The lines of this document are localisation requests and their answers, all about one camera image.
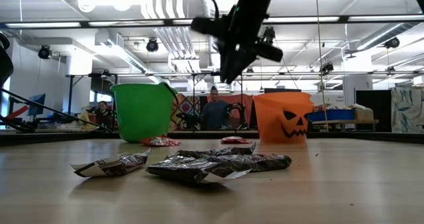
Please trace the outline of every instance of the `red candy wrapper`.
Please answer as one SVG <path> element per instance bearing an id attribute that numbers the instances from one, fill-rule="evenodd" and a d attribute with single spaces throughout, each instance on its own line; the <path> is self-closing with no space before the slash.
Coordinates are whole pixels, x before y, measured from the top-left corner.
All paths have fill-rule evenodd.
<path id="1" fill-rule="evenodd" d="M 221 144 L 250 144 L 249 140 L 242 137 L 225 137 L 221 139 Z"/>
<path id="2" fill-rule="evenodd" d="M 162 135 L 160 137 L 150 137 L 147 139 L 142 139 L 140 142 L 144 146 L 153 146 L 153 147 L 165 147 L 165 146 L 178 146 L 181 144 L 180 141 L 171 139 L 166 135 Z"/>

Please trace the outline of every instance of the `computer monitor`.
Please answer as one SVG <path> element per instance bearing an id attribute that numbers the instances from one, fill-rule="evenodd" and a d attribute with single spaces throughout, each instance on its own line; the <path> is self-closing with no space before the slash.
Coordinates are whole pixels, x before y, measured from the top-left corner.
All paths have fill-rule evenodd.
<path id="1" fill-rule="evenodd" d="M 30 97 L 29 99 L 33 102 L 37 102 L 41 105 L 44 105 L 44 102 L 46 101 L 46 94 L 35 95 L 35 96 Z M 43 113 L 43 111 L 44 111 L 43 107 L 30 104 L 29 110 L 28 110 L 28 116 L 41 115 Z"/>

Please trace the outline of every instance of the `window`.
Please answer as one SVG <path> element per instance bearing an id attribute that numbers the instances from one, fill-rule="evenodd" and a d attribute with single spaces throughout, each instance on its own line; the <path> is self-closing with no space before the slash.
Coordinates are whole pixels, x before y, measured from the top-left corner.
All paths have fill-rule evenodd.
<path id="1" fill-rule="evenodd" d="M 112 97 L 110 95 L 103 95 L 98 93 L 97 94 L 97 102 L 99 101 L 106 101 L 106 102 L 110 102 L 112 101 Z"/>
<path id="2" fill-rule="evenodd" d="M 90 91 L 90 102 L 94 102 L 94 97 L 95 97 L 95 92 L 94 91 Z"/>

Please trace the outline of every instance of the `red object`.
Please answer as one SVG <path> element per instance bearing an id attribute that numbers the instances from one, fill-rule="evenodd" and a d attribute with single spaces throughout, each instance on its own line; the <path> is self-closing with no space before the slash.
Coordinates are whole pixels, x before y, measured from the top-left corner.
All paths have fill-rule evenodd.
<path id="1" fill-rule="evenodd" d="M 28 111 L 29 108 L 25 105 L 24 107 L 20 108 L 19 110 L 11 113 L 10 115 L 6 116 L 6 119 L 14 119 L 18 117 L 19 115 L 22 115 L 25 111 Z"/>
<path id="2" fill-rule="evenodd" d="M 165 147 L 165 146 L 178 146 L 181 144 L 180 141 L 171 139 L 166 135 L 162 135 L 160 137 L 150 137 L 147 139 L 140 140 L 141 144 L 144 146 L 152 146 L 152 147 Z"/>
<path id="3" fill-rule="evenodd" d="M 249 140 L 242 137 L 225 137 L 221 139 L 221 144 L 250 144 Z"/>

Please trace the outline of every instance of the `table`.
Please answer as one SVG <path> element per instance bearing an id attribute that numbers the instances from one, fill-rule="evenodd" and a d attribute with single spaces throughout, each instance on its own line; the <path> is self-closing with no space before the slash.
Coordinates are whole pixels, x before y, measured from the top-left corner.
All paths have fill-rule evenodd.
<path id="1" fill-rule="evenodd" d="M 332 120 L 332 121 L 314 121 L 312 125 L 326 125 L 326 124 L 340 124 L 341 132 L 346 132 L 346 124 L 371 124 L 372 131 L 376 131 L 376 124 L 378 124 L 378 120 L 373 121 L 359 121 L 359 120 Z"/>
<path id="2" fill-rule="evenodd" d="M 182 140 L 155 148 L 148 164 L 177 149 L 221 148 Z M 287 154 L 287 170 L 248 174 L 223 186 L 190 188 L 139 170 L 85 179 L 69 163 L 147 148 L 121 140 L 77 140 L 0 148 L 0 220 L 31 224 L 422 223 L 424 146 L 349 139 L 265 145 Z"/>

